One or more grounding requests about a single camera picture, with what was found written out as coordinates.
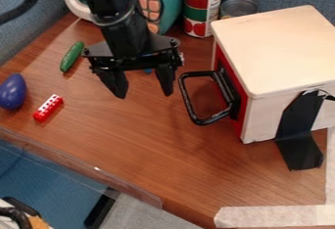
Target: red toy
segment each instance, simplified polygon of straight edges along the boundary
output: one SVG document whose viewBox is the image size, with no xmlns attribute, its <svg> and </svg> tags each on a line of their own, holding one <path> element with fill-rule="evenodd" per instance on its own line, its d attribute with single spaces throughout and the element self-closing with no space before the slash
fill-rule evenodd
<svg viewBox="0 0 335 229">
<path fill-rule="evenodd" d="M 53 94 L 35 113 L 33 113 L 32 117 L 37 121 L 42 122 L 61 104 L 63 104 L 63 98 Z"/>
</svg>

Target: metal handle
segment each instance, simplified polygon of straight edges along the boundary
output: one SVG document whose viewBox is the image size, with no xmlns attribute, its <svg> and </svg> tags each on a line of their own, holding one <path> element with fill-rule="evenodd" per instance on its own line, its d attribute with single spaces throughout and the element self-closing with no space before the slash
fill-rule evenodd
<svg viewBox="0 0 335 229">
<path fill-rule="evenodd" d="M 226 78 L 223 76 L 224 71 L 216 71 L 216 70 L 205 70 L 205 71 L 190 71 L 190 72 L 185 72 L 179 77 L 179 87 L 181 91 L 181 95 L 183 97 L 187 112 L 189 113 L 192 121 L 195 124 L 198 125 L 207 125 L 214 123 L 223 117 L 226 117 L 230 115 L 230 112 L 233 107 L 234 100 L 236 99 L 234 96 L 234 91 L 230 89 L 229 84 L 230 82 L 226 81 Z M 186 86 L 185 86 L 185 79 L 188 77 L 199 77 L 199 76 L 210 76 L 214 82 L 217 84 L 219 87 L 222 96 L 224 98 L 224 101 L 227 105 L 227 108 L 217 114 L 213 114 L 212 116 L 205 118 L 205 119 L 200 119 L 197 117 L 196 113 L 194 112 L 190 97 L 188 96 Z"/>
</svg>

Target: wooden table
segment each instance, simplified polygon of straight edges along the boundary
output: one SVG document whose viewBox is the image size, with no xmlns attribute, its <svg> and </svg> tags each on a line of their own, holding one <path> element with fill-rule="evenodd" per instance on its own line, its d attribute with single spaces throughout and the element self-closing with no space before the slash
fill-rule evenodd
<svg viewBox="0 0 335 229">
<path fill-rule="evenodd" d="M 177 26 L 169 35 L 181 40 L 186 59 L 177 75 L 210 68 L 211 38 Z M 103 37 L 68 14 L 1 68 L 0 81 L 19 72 L 28 86 L 20 110 L 0 111 L 3 139 L 206 228 L 221 206 L 324 203 L 324 167 L 290 172 L 272 141 L 243 145 L 228 119 L 194 125 L 177 84 L 167 98 L 154 74 L 128 72 L 129 92 L 120 100 L 86 60 L 62 74 L 60 60 L 77 40 L 90 45 Z M 201 113 L 217 108 L 208 85 L 188 84 Z M 34 121 L 32 113 L 53 93 L 64 97 L 63 107 Z M 324 131 L 314 137 L 324 152 Z"/>
</svg>

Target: tin can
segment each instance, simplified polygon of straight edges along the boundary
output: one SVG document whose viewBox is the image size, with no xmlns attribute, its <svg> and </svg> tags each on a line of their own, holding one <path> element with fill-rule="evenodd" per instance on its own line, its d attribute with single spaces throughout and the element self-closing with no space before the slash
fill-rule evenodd
<svg viewBox="0 0 335 229">
<path fill-rule="evenodd" d="M 221 0 L 184 0 L 184 30 L 195 37 L 211 36 L 210 23 L 219 16 Z"/>
<path fill-rule="evenodd" d="M 220 16 L 224 20 L 258 12 L 259 6 L 253 0 L 227 0 L 221 5 Z"/>
</svg>

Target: blue plastic egg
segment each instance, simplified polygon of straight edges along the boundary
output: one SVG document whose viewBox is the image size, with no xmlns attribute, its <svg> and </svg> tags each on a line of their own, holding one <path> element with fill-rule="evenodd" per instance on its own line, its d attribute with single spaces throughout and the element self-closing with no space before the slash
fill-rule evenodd
<svg viewBox="0 0 335 229">
<path fill-rule="evenodd" d="M 0 85 L 0 107 L 7 110 L 19 108 L 26 95 L 26 84 L 20 74 L 12 74 Z"/>
</svg>

